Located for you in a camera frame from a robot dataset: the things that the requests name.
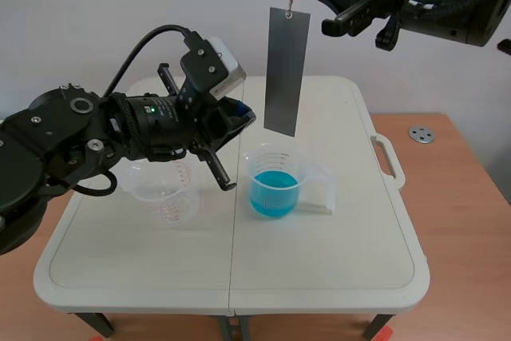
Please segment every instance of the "white wall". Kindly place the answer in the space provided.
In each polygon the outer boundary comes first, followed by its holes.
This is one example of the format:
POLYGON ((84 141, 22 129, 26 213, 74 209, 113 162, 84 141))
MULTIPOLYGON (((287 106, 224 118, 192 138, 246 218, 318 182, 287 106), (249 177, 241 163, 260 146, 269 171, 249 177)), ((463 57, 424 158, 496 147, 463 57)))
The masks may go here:
MULTIPOLYGON (((25 108, 63 82, 100 93, 125 56, 150 29, 180 23, 204 37, 221 36, 248 74, 266 70, 270 6, 287 0, 0 0, 0 117, 25 108)), ((403 31, 397 48, 374 48, 376 22, 358 38, 326 38, 331 16, 313 0, 295 0, 312 13, 305 74, 355 81, 371 112, 447 112, 511 200, 511 57, 496 44, 511 38, 511 12, 485 48, 403 31)), ((120 89, 178 65, 180 36, 164 36, 143 52, 120 89)))

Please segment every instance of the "white folding table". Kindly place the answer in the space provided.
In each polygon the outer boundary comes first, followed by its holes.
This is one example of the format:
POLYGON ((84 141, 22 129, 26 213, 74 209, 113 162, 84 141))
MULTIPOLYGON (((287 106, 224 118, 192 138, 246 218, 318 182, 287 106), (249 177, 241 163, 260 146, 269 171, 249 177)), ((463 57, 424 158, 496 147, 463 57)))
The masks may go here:
MULTIPOLYGON (((121 190, 102 198, 75 193, 36 268, 39 297, 105 336, 112 330, 102 312, 183 313, 219 316, 227 339, 224 316, 239 316, 246 341, 250 315, 374 313, 364 333, 372 339, 392 315, 413 308, 429 287, 429 269, 399 195, 404 174, 356 85, 305 77, 295 138, 263 128, 264 87, 264 77, 250 77, 229 95, 258 117, 219 151, 235 191, 221 191, 202 167, 200 213, 177 228, 121 190), (262 142, 293 143, 331 169, 335 212, 301 208, 279 220, 254 213, 243 153, 262 142), (380 169, 373 143, 393 176, 380 169)), ((145 92, 165 91, 158 78, 130 89, 145 92)), ((309 188, 302 207, 321 200, 321 185, 309 188)))

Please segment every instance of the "blue liquid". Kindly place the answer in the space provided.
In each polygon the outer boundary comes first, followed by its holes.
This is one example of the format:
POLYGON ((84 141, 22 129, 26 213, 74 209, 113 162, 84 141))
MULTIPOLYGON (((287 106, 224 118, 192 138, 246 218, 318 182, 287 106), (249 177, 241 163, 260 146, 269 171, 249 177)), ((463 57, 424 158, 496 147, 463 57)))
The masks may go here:
MULTIPOLYGON (((258 182, 274 188, 288 188, 297 185, 298 181, 289 173, 266 171, 255 177, 258 182)), ((274 190, 251 182, 249 190, 250 202, 254 209, 270 217, 282 217, 288 214, 298 201, 299 188, 274 190)))

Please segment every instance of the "wooden table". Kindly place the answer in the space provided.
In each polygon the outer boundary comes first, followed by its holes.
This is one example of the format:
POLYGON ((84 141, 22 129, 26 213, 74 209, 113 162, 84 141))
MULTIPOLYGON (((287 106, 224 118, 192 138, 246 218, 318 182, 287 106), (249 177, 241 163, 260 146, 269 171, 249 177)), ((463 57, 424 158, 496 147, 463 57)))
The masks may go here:
MULTIPOLYGON (((511 320, 511 208, 445 115, 374 115, 406 173, 402 197, 422 249, 431 285, 409 314, 390 322, 395 340, 505 339, 511 320), (412 125, 435 131, 435 142, 408 137, 412 125)), ((37 234, 0 258, 0 340, 88 340, 97 335, 35 295, 35 264, 69 196, 50 203, 37 234)), ((120 341, 221 340, 216 321, 192 315, 110 315, 120 341)), ((262 315, 254 341, 360 340, 364 315, 262 315)))

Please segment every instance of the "measuring cup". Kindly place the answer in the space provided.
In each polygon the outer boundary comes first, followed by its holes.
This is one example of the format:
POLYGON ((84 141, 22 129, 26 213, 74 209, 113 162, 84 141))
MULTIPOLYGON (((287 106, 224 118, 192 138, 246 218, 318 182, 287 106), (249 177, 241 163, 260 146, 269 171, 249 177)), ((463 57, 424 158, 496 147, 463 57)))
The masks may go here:
POLYGON ((335 210, 335 179, 323 165, 309 160, 302 150, 290 145, 263 144, 245 154, 252 207, 270 217, 291 212, 300 189, 309 180, 320 180, 327 189, 327 209, 335 210))
POLYGON ((197 214, 199 193, 192 186, 192 164, 186 158, 167 163, 123 159, 114 173, 122 189, 171 227, 197 214))

